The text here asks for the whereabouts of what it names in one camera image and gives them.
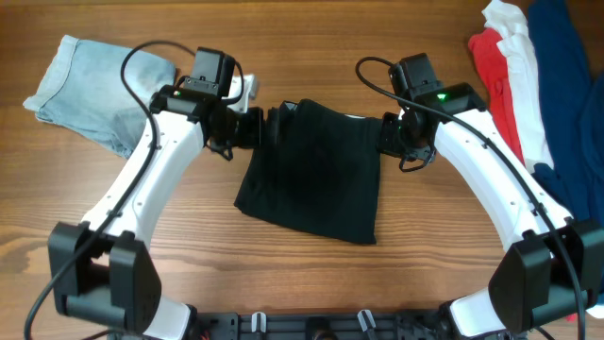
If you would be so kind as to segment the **black shorts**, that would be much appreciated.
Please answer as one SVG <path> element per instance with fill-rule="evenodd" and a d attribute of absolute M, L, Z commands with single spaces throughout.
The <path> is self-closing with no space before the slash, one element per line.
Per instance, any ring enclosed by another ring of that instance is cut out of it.
<path fill-rule="evenodd" d="M 235 207 L 284 228 L 375 244 L 380 120 L 303 99 L 270 109 L 267 124 L 278 134 L 253 152 Z"/>

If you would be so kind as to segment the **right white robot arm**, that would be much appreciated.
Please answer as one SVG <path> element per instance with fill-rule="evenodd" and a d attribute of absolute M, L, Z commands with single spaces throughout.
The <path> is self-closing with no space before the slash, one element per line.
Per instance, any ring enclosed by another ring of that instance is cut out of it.
<path fill-rule="evenodd" d="M 380 152 L 401 161 L 446 158 L 489 214 L 505 255 L 488 285 L 443 304 L 429 330 L 484 339 L 535 330 L 568 315 L 603 316 L 603 229 L 578 221 L 531 176 L 467 83 L 396 80 L 399 114 L 383 117 Z"/>

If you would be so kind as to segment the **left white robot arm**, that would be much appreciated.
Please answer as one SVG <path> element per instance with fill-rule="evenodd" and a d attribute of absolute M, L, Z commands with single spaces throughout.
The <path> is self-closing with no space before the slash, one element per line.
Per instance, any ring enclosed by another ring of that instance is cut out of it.
<path fill-rule="evenodd" d="M 187 84 L 152 97 L 143 136 L 106 195 L 76 225 L 59 223 L 48 239 L 57 311 L 115 332 L 185 339 L 194 307 L 162 293 L 149 254 L 167 201 L 204 149 L 227 160 L 235 147 L 260 145 L 263 112 L 250 106 L 252 76 L 233 80 L 226 97 Z"/>

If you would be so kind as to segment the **red cloth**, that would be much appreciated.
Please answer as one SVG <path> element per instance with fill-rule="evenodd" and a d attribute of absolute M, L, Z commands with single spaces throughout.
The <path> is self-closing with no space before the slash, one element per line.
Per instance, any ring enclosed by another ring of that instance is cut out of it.
<path fill-rule="evenodd" d="M 524 162 L 515 116 L 506 58 L 497 44 L 501 36 L 492 28 L 473 35 L 468 49 L 483 85 L 487 89 L 488 110 L 504 142 L 520 162 Z"/>

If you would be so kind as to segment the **folded light blue denim shorts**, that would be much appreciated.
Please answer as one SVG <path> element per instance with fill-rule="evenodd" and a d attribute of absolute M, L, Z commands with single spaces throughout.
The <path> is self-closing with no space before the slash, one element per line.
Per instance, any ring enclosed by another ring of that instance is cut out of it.
<path fill-rule="evenodd" d="M 65 35 L 35 94 L 23 106 L 38 120 L 68 128 L 129 158 L 146 118 L 121 81 L 126 47 Z"/>

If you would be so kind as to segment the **white cloth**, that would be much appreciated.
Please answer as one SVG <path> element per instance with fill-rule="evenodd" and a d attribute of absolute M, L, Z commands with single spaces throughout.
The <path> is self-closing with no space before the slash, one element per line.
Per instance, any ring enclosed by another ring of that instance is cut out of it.
<path fill-rule="evenodd" d="M 538 64 L 534 45 L 529 37 L 528 9 L 521 10 L 519 7 L 503 1 L 493 1 L 483 10 L 482 14 L 485 18 L 485 26 L 494 29 L 502 38 L 497 47 L 506 58 L 508 65 L 513 112 L 524 165 L 538 183 L 546 189 L 544 184 L 536 178 L 537 167 L 543 165 L 551 168 L 553 159 L 546 141 L 541 116 Z M 549 190 L 547 191 L 560 202 Z"/>

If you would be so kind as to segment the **navy blue garment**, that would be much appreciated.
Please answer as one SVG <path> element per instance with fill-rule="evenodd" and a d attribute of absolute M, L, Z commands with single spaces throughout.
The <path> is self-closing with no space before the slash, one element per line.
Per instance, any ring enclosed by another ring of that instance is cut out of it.
<path fill-rule="evenodd" d="M 603 223 L 603 76 L 592 77 L 564 1 L 535 1 L 528 31 L 553 166 L 536 178 L 576 220 Z"/>

